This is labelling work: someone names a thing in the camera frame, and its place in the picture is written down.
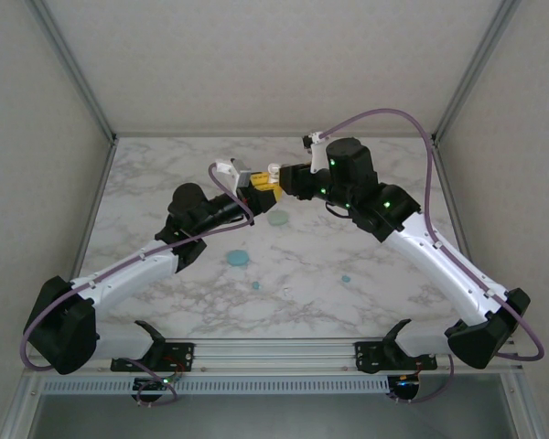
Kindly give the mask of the grey metal lower panel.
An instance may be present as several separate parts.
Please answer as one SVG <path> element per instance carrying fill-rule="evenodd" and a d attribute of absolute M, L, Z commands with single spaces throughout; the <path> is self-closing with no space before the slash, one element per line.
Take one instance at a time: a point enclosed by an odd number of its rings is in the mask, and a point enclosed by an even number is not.
<path fill-rule="evenodd" d="M 25 377 L 0 439 L 549 439 L 523 375 L 458 374 L 428 402 L 380 393 L 183 394 L 140 408 L 103 376 Z"/>

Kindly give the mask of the small circuit board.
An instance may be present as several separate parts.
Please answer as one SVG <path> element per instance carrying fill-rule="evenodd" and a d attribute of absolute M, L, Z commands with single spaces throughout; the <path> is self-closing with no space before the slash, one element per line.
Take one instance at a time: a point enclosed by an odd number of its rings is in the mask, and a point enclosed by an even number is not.
<path fill-rule="evenodd" d="M 418 394 L 420 381 L 417 375 L 389 376 L 387 396 L 398 402 L 411 402 Z"/>
<path fill-rule="evenodd" d="M 150 378 L 135 378 L 132 386 L 133 391 L 152 391 L 163 392 L 167 391 L 167 387 L 158 380 Z"/>

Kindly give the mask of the aluminium table side rail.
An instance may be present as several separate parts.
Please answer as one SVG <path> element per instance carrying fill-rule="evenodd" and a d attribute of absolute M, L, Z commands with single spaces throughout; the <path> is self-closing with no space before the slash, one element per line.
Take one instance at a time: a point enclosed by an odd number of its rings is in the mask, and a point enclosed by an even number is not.
<path fill-rule="evenodd" d="M 452 221 L 452 227 L 456 237 L 457 246 L 459 248 L 459 251 L 470 262 L 473 262 L 473 258 L 471 256 L 470 248 L 468 245 L 468 239 L 463 229 L 462 220 L 461 220 L 461 216 L 458 209 L 458 204 L 455 200 L 453 188 L 450 184 L 450 181 L 447 175 L 445 162 L 441 155 L 439 142 L 435 138 L 433 138 L 432 145 L 433 145 L 432 150 L 433 150 L 433 158 L 434 158 L 434 163 L 436 167 L 436 172 L 438 174 L 441 188 L 443 190 L 443 194 L 447 204 L 447 210 L 449 212 L 449 217 Z"/>
<path fill-rule="evenodd" d="M 103 193 L 104 193 L 104 190 L 105 190 L 105 186 L 107 184 L 107 181 L 108 181 L 111 169 L 112 169 L 113 160 L 114 160 L 115 153 L 116 153 L 116 150 L 117 150 L 118 142 L 119 142 L 119 139 L 117 137 L 114 137 L 113 140 L 111 141 L 110 145 L 109 145 L 109 148 L 108 148 L 105 160 L 104 160 L 102 172 L 99 175 L 98 184 L 97 184 L 97 187 L 96 187 L 96 190 L 95 190 L 95 194 L 93 196 L 91 204 L 89 205 L 88 217 L 87 217 L 87 220 L 86 220 L 85 227 L 83 228 L 83 231 L 82 231 L 82 234 L 81 234 L 81 240 L 80 240 L 80 243 L 79 243 L 79 248 L 78 248 L 78 250 L 75 254 L 73 265 L 72 265 L 72 268 L 71 268 L 71 271 L 70 271 L 70 278 L 71 279 L 77 277 L 81 272 L 81 267 L 83 265 L 85 254 L 86 254 L 86 251 L 88 249 L 88 245 L 89 245 L 90 238 L 91 238 L 91 235 L 92 235 L 92 230 L 93 230 L 96 218 L 97 218 L 97 213 L 98 213 L 98 210 L 99 210 L 101 202 L 102 202 L 102 197 L 103 197 Z"/>

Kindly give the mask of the aluminium corner post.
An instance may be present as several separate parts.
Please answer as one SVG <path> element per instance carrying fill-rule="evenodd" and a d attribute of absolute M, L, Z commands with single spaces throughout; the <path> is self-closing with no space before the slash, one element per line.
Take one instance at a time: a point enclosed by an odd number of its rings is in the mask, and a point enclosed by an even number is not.
<path fill-rule="evenodd" d="M 47 42 L 51 46 L 62 68 L 70 79 L 71 84 L 78 92 L 99 130 L 106 140 L 111 145 L 114 145 L 117 140 L 117 135 L 111 127 L 108 118 L 105 116 L 102 106 L 98 103 L 92 87 L 86 80 L 79 63 L 74 57 L 66 38 L 63 36 L 46 0 L 23 0 L 23 3 L 27 6 L 31 15 L 36 19 Z"/>
<path fill-rule="evenodd" d="M 436 129 L 433 131 L 432 138 L 434 145 L 439 145 L 452 128 L 463 105 L 475 87 L 493 51 L 498 46 L 521 3 L 522 0 L 500 0 L 492 19 L 487 25 L 457 87 L 447 103 L 446 109 L 439 118 Z"/>

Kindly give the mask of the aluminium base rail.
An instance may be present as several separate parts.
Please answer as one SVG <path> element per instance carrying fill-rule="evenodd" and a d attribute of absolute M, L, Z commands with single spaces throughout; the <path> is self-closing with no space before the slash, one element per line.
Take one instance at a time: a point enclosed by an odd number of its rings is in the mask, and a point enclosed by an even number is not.
<path fill-rule="evenodd" d="M 192 369 L 206 373 L 348 372 L 355 370 L 355 363 L 350 338 L 199 339 Z"/>

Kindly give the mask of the aluminium wall foot rail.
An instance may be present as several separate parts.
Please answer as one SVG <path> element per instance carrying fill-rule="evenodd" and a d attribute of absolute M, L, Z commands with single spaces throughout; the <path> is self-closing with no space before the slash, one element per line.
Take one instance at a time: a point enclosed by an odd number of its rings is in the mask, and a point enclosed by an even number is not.
<path fill-rule="evenodd" d="M 117 138 L 161 138 L 161 137 L 294 137 L 302 138 L 309 132 L 299 131 L 118 131 L 115 133 Z M 334 136 L 343 137 L 374 137 L 374 138 L 420 138 L 421 134 L 413 132 L 390 132 L 390 131 L 358 131 L 342 130 L 334 133 Z"/>

